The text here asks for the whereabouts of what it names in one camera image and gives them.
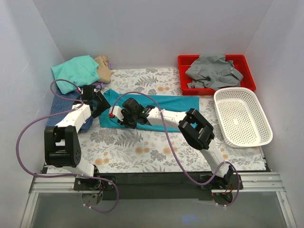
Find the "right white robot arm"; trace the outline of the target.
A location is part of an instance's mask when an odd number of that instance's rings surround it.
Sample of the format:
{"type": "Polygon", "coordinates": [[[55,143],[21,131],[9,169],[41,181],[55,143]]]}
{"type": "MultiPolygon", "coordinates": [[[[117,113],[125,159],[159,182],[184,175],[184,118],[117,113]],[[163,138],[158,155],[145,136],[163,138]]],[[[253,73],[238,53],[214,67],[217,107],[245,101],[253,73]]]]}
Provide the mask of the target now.
{"type": "Polygon", "coordinates": [[[128,98],[122,107],[114,105],[110,108],[111,118],[116,117],[118,123],[127,128],[135,129],[138,124],[149,126],[163,126],[173,156],[182,172],[191,182],[199,186],[209,184],[217,185],[221,189],[227,188],[232,183],[233,168],[222,157],[214,142],[213,126],[194,108],[187,112],[174,112],[161,109],[153,100],[155,106],[146,107],[139,104],[134,98],[128,98]],[[177,129],[183,135],[190,147],[201,152],[208,162],[212,176],[206,182],[194,180],[184,169],[177,158],[173,145],[168,135],[168,128],[177,129]]]}

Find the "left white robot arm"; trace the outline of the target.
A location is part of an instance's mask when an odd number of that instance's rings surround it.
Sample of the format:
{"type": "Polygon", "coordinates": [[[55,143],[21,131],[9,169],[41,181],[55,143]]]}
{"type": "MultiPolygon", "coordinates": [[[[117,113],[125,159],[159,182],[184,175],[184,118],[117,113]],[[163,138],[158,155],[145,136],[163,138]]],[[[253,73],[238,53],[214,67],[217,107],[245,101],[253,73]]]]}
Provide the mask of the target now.
{"type": "Polygon", "coordinates": [[[110,104],[95,85],[85,85],[79,97],[74,102],[66,117],[54,126],[46,127],[44,131],[45,162],[56,168],[63,168],[78,176],[79,183],[86,185],[90,190],[101,187],[101,178],[97,175],[98,168],[82,158],[81,147],[77,133],[83,124],[90,118],[96,118],[107,109],[110,104]]]}

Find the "teal t shirt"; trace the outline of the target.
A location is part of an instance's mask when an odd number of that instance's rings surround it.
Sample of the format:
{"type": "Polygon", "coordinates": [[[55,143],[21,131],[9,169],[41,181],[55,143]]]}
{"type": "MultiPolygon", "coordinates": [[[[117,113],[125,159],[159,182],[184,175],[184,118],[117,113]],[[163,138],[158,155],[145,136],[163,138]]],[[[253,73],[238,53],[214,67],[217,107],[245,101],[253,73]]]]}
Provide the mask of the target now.
{"type": "MultiPolygon", "coordinates": [[[[138,93],[118,94],[110,89],[104,92],[104,97],[109,102],[110,106],[119,106],[123,108],[123,103],[128,98],[134,98],[139,104],[147,109],[146,114],[148,123],[145,125],[137,124],[137,129],[159,132],[184,132],[182,128],[185,126],[190,130],[193,127],[190,125],[190,113],[194,111],[199,113],[199,98],[187,96],[163,96],[163,95],[145,95],[138,93]]],[[[126,128],[118,123],[118,118],[110,118],[109,110],[99,116],[101,127],[107,128],[126,128]]]]}

